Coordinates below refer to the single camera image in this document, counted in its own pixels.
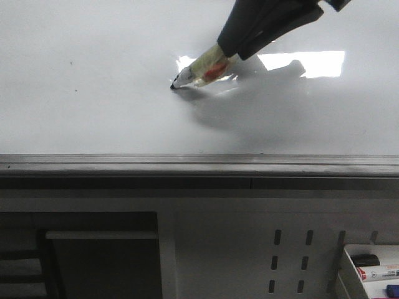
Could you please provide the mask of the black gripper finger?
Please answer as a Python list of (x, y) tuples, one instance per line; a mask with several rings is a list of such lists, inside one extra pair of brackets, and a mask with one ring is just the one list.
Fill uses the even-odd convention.
[(319, 1), (280, 1), (261, 17), (239, 48), (238, 55), (246, 60), (284, 34), (318, 21), (323, 14)]
[(238, 54), (246, 37), (256, 24), (280, 1), (236, 1), (217, 44), (227, 57)]

